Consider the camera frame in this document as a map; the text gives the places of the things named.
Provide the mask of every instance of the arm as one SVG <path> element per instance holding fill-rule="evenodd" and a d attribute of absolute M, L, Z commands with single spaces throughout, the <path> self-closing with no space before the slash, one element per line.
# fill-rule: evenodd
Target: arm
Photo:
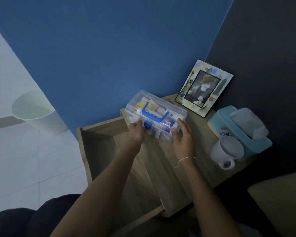
<path fill-rule="evenodd" d="M 174 151 L 178 160 L 188 156 L 195 156 L 195 146 L 191 129 L 186 122 L 178 119 L 183 137 L 180 140 L 175 129 L 171 129 L 174 141 Z M 240 227 L 223 206 L 218 196 L 211 188 L 194 158 L 186 158 L 180 162 L 190 183 L 193 203 L 197 219 L 205 237 L 241 236 Z"/>
<path fill-rule="evenodd" d="M 120 202 L 124 185 L 134 158 L 140 151 L 143 138 L 142 121 L 131 123 L 127 144 L 77 199 L 51 237 L 107 235 L 110 220 Z"/>

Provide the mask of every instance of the tissue box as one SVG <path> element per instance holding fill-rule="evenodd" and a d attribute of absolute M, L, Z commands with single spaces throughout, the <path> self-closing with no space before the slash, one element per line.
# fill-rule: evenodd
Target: tissue box
<path fill-rule="evenodd" d="M 186 110 L 144 90 L 140 90 L 125 108 L 125 118 L 128 122 L 136 122 L 142 118 L 143 125 L 150 135 L 169 141 L 172 141 L 170 129 L 179 131 L 177 120 L 185 120 L 186 116 Z"/>
<path fill-rule="evenodd" d="M 230 113 L 235 110 L 237 108 L 232 105 L 222 108 L 209 119 L 207 124 L 217 136 L 229 135 L 239 140 L 245 149 L 245 154 L 239 161 L 247 161 L 271 147 L 272 141 L 267 137 L 260 140 L 253 140 L 248 137 L 229 117 Z"/>

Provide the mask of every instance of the blue handle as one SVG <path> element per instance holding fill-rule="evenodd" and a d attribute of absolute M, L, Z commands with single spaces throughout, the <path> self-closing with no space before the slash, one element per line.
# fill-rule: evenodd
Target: blue handle
<path fill-rule="evenodd" d="M 149 112 L 145 111 L 145 109 L 146 109 L 146 107 L 148 106 L 148 104 L 149 104 L 149 101 L 147 101 L 147 103 L 146 103 L 146 105 L 144 106 L 144 108 L 143 108 L 143 110 L 141 111 L 141 113 L 142 113 L 143 116 L 146 116 L 146 117 L 148 117 L 149 119 L 152 119 L 152 120 L 154 120 L 154 121 L 160 123 L 160 122 L 162 122 L 162 121 L 164 120 L 164 118 L 166 118 L 166 116 L 169 114 L 169 111 L 167 111 L 167 112 L 164 114 L 163 117 L 158 118 L 157 116 L 154 116 L 154 115 L 150 114 Z"/>

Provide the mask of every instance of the hat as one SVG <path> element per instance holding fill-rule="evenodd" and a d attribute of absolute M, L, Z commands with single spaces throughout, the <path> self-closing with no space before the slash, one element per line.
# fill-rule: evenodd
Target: hat
<path fill-rule="evenodd" d="M 209 74 L 205 74 L 203 76 L 203 79 L 200 81 L 201 84 L 210 84 L 210 83 L 213 83 L 215 82 L 217 79 L 212 76 L 212 75 L 209 75 Z"/>

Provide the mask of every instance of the forearm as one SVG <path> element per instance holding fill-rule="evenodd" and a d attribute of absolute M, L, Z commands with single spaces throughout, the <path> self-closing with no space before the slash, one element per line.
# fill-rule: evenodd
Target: forearm
<path fill-rule="evenodd" d="M 140 145 L 127 142 L 77 199 L 51 236 L 106 236 L 139 150 Z"/>
<path fill-rule="evenodd" d="M 244 236 L 193 159 L 182 161 L 204 237 Z"/>

